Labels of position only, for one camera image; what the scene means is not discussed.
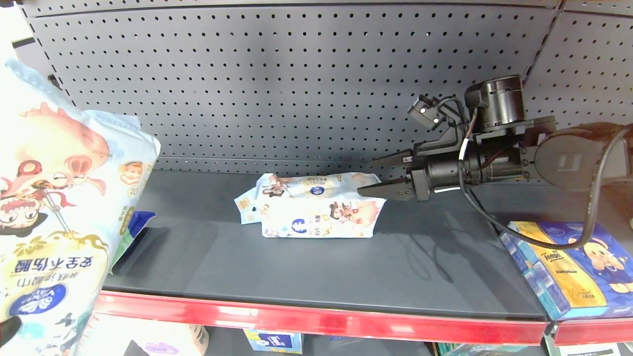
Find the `tempo tissue box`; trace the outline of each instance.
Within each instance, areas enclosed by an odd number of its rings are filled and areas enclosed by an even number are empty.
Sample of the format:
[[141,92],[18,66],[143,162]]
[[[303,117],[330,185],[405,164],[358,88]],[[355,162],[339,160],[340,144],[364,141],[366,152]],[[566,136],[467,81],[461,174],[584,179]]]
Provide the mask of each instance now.
[[[540,241],[567,244],[582,223],[513,221],[509,227]],[[602,226],[576,250],[550,250],[507,233],[501,240],[552,320],[633,315],[631,256]]]
[[374,174],[343,173],[257,181],[256,204],[268,238],[370,238],[385,199],[360,196]]
[[303,334],[244,329],[253,351],[298,353],[303,351]]

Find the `red shelf edge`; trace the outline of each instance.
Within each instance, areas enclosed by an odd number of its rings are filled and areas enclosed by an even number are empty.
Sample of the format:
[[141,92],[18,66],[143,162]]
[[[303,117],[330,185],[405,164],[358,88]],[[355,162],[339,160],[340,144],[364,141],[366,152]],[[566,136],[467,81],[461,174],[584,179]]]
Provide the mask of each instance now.
[[558,323],[554,345],[633,341],[633,318],[570,320]]
[[102,291],[95,312],[219,327],[355,338],[539,345],[546,322],[498,321],[221,302]]

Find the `gray pegboard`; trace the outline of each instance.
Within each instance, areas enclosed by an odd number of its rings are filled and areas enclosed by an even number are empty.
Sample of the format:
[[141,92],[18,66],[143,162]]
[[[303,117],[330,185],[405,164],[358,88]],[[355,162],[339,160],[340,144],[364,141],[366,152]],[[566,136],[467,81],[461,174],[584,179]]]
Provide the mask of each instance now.
[[61,15],[69,13],[83,13],[93,11],[139,10],[150,8],[172,8],[174,6],[235,6],[235,5],[313,5],[313,4],[423,4],[423,3],[452,3],[452,4],[486,4],[486,5],[516,5],[553,8],[558,0],[29,0],[22,5],[26,17]]
[[163,156],[367,162],[441,134],[408,118],[418,94],[462,95],[476,81],[523,73],[552,16],[400,4],[29,22],[74,102],[139,116]]
[[590,13],[604,13],[612,15],[633,16],[633,0],[584,1],[573,0],[565,2],[565,10]]
[[633,18],[563,12],[525,86],[528,116],[630,123],[632,64]]

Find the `product package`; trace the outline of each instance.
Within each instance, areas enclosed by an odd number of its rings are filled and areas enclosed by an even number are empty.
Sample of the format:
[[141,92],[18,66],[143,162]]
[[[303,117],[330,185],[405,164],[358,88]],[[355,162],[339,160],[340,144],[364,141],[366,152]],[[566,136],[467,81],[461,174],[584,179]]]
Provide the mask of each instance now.
[[303,352],[303,334],[244,329],[253,351],[273,351],[284,353]]
[[22,321],[0,355],[72,356],[160,144],[17,61],[0,83],[0,321]]
[[200,325],[93,314],[79,341],[77,356],[127,356],[136,344],[149,356],[203,356],[209,333]]
[[257,201],[255,200],[256,195],[257,188],[253,187],[235,199],[235,205],[237,205],[239,209],[242,225],[261,222],[260,211],[257,207]]
[[385,199],[360,196],[356,190],[379,182],[376,175],[365,173],[294,178],[264,174],[254,192],[262,235],[370,238]]
[[481,356],[481,355],[511,355],[527,346],[517,345],[469,345],[459,343],[433,343],[436,356]]
[[112,259],[112,265],[110,266],[110,274],[112,274],[112,268],[116,265],[116,263],[123,257],[123,254],[127,251],[136,236],[141,233],[141,230],[147,225],[147,223],[156,216],[154,212],[134,212],[132,214],[132,218],[130,219],[130,224],[127,226],[127,230],[123,234],[121,238],[121,243],[119,247],[116,249],[116,253],[114,258]]
[[[577,241],[583,223],[513,221],[509,227],[540,241]],[[633,315],[633,262],[602,226],[576,250],[550,250],[507,233],[501,240],[552,320]]]

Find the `blue tissue box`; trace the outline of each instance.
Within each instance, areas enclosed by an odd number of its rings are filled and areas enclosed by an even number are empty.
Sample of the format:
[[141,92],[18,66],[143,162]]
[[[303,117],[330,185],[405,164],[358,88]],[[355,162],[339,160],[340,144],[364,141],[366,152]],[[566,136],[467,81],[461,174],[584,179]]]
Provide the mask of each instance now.
[[[540,241],[567,244],[580,238],[583,223],[513,221],[515,231]],[[633,315],[633,262],[602,226],[575,250],[550,250],[507,233],[501,241],[552,320]]]
[[244,329],[244,334],[253,351],[272,351],[285,353],[303,352],[303,334]]

